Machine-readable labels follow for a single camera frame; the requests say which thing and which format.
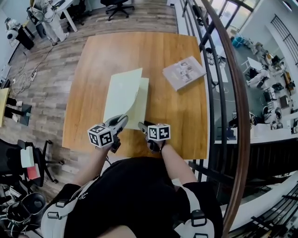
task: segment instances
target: shoe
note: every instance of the shoe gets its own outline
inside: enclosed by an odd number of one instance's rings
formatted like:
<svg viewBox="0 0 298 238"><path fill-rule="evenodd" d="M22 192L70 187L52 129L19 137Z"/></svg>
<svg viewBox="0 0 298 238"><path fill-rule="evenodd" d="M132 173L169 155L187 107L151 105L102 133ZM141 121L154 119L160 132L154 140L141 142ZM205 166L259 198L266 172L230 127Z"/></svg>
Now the shoe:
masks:
<svg viewBox="0 0 298 238"><path fill-rule="evenodd" d="M23 102L22 101L18 101L16 106L23 106Z"/></svg>
<svg viewBox="0 0 298 238"><path fill-rule="evenodd" d="M13 120L14 120L15 122L18 122L18 121L19 121L19 118L17 117L16 114L13 114Z"/></svg>

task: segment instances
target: paper sheet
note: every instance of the paper sheet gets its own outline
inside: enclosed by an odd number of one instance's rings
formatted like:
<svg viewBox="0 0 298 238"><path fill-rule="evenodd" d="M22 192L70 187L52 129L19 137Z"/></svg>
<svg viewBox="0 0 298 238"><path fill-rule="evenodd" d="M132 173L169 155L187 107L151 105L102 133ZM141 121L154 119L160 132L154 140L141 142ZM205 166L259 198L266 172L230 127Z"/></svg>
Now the paper sheet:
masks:
<svg viewBox="0 0 298 238"><path fill-rule="evenodd" d="M125 114L129 121L126 129L139 130L138 123L144 122L149 79L141 78L142 69L112 75L108 88L103 121Z"/></svg>

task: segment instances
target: wooden table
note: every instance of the wooden table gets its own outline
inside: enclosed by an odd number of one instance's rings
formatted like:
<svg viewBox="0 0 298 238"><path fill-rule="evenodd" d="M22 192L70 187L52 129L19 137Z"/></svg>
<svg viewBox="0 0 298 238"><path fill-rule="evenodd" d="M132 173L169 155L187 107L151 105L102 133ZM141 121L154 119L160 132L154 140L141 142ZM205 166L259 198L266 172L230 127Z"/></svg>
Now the wooden table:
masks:
<svg viewBox="0 0 298 238"><path fill-rule="evenodd" d="M0 127L3 125L4 111L6 107L9 88L0 89Z"/></svg>
<svg viewBox="0 0 298 238"><path fill-rule="evenodd" d="M103 120L111 75L142 67L149 78L146 120L171 125L170 144L184 159L207 157L208 121L203 78L178 93L163 69L193 55L201 63L197 40L173 33L130 32L89 37L75 71L63 130L63 147L90 152L87 134ZM120 133L124 157L152 156L139 130Z"/></svg>

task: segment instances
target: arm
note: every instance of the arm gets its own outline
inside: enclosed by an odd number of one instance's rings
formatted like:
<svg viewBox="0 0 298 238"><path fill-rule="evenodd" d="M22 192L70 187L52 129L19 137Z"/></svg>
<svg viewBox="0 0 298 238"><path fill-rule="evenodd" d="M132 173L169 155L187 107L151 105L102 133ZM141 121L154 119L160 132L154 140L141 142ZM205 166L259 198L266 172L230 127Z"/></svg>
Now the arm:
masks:
<svg viewBox="0 0 298 238"><path fill-rule="evenodd" d="M171 145L164 145L162 155L170 179L180 179L182 184L197 182L188 164L177 154Z"/></svg>
<svg viewBox="0 0 298 238"><path fill-rule="evenodd" d="M86 163L73 180L73 184L83 186L87 182L93 180L97 175L102 172L102 167L106 160L109 147L96 148L92 154L90 160Z"/></svg>

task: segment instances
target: balcony railing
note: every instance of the balcony railing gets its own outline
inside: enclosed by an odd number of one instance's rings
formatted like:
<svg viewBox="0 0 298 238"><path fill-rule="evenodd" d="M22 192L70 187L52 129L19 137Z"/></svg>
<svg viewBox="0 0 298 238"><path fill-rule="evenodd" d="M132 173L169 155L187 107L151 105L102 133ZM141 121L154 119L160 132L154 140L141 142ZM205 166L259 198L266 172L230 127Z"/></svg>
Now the balcony railing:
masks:
<svg viewBox="0 0 298 238"><path fill-rule="evenodd" d="M275 15L275 17L271 21L271 24L275 27L279 35L282 37L283 42L288 47L295 61L295 65L298 67L298 44L295 41L294 37L277 15Z"/></svg>
<svg viewBox="0 0 298 238"><path fill-rule="evenodd" d="M222 171L224 171L224 167L226 164L227 158L227 117L226 117L226 104L225 104L225 95L224 95L224 85L221 75L221 69L218 62L218 57L215 49L215 45L213 43L213 39L211 37L211 33L214 29L217 30L221 43L223 45L223 49L226 54L227 63L229 65L231 81L233 84L234 94L235 94L235 102L236 102L236 110L238 117L238 158L237 158L237 170L236 175L234 177L233 191L231 194L231 198L227 207L227 210L224 214L223 218L223 237L226 237L230 231L230 228L233 224L235 216L237 214L238 208L240 206L240 202L244 193L244 187L246 183L248 165L249 165L249 155L250 155L250 122L249 122L249 108L248 108L248 100L246 95L246 89L244 86L243 75L237 66L236 57L234 55L233 47L231 44L231 40L227 34L226 29L222 25L217 13L210 5L208 0L201 0L204 7L207 10L208 15L211 17L212 22L208 26L205 16L197 5L195 1L192 0L180 0L182 9L183 9L183 17L185 18L185 22L187 25L187 30L189 35L197 36L200 41L200 51L203 52L204 63L207 72L207 85L209 91L209 102L210 102L210 149L209 149L209 159L214 157L214 107L213 107L213 91L212 85L214 82L212 80L212 75L210 72L207 52L206 52L206 43L209 42L212 54L214 57L215 68L217 72L218 78L218 87L220 94L220 106L221 106L221 124L222 124L222 149L221 149L221 158L222 158ZM202 19L203 26L200 27L197 21L196 14L194 9L199 14L200 19ZM203 161L200 160L199 165L196 164L196 161L189 163L190 167L194 170L199 171L198 181L201 181L202 173L209 176L210 170L203 167Z"/></svg>

